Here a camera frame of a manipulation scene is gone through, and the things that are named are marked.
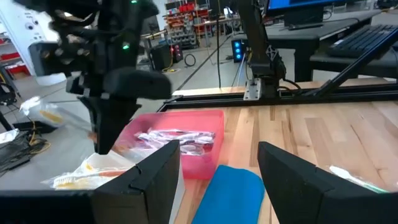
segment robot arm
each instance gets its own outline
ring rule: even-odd
[[[138,98],[169,99],[171,83],[157,72],[136,70],[142,23],[158,14],[150,0],[15,0],[35,10],[45,11],[60,41],[32,44],[29,51],[36,75],[63,72],[67,92],[90,113],[97,135],[95,152],[107,154],[124,126],[141,107]],[[79,21],[63,16],[68,12]],[[97,23],[96,29],[85,27]],[[68,35],[82,42],[70,42]],[[72,72],[81,72],[73,77]]]
[[[250,64],[253,78],[246,83],[244,100],[279,97],[279,80],[285,80],[286,68],[278,50],[269,43],[262,23],[268,0],[263,0],[262,5],[258,0],[237,0],[235,5],[251,47]]]

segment wooden table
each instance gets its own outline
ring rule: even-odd
[[[382,78],[348,80],[345,85],[387,83]],[[299,83],[316,88],[322,83]],[[242,92],[244,87],[180,90],[174,95]],[[328,171],[342,167],[386,190],[398,189],[398,105],[395,101],[219,108],[224,143],[219,164],[260,175],[257,144],[268,141]],[[175,223],[191,223],[209,180],[185,180]],[[266,194],[258,223],[279,223]]]

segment blue cloth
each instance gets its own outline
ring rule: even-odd
[[[256,174],[219,166],[203,197],[193,224],[257,223],[265,188]]]

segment white plastic wrapper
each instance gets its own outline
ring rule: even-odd
[[[215,133],[178,129],[152,130],[148,133],[137,133],[131,139],[134,142],[129,142],[129,149],[120,153],[130,161],[138,163],[174,139],[180,141],[183,155],[203,156],[213,148]]]
[[[32,97],[21,104],[20,112],[30,119],[41,121],[53,127],[70,125],[84,131],[91,131],[91,123],[57,106],[47,103],[39,96]]]
[[[135,164],[122,156],[110,151],[107,155],[92,154],[85,159],[80,167],[67,172],[42,184],[56,190],[91,190],[113,180]]]
[[[364,187],[368,190],[371,190],[375,193],[379,193],[379,194],[389,193],[388,191],[381,189],[370,182],[366,182],[366,181],[361,180],[359,177],[352,176],[347,170],[344,170],[340,167],[330,166],[329,170],[330,170],[330,172],[337,175],[338,177],[346,179],[354,184],[362,186],[362,187]]]

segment black desk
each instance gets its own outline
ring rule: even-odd
[[[349,64],[353,63],[355,59],[331,57],[325,53],[317,53],[310,58],[310,61],[311,68],[314,70],[341,72]],[[395,55],[391,51],[388,51],[380,59],[373,60],[371,63],[365,66],[360,74],[383,78],[398,78],[397,66]]]
[[[295,81],[312,81],[313,68],[310,57],[321,42],[333,42],[361,27],[370,24],[380,10],[334,14],[322,27],[289,31],[283,26],[267,27],[271,44],[278,49],[295,49]]]

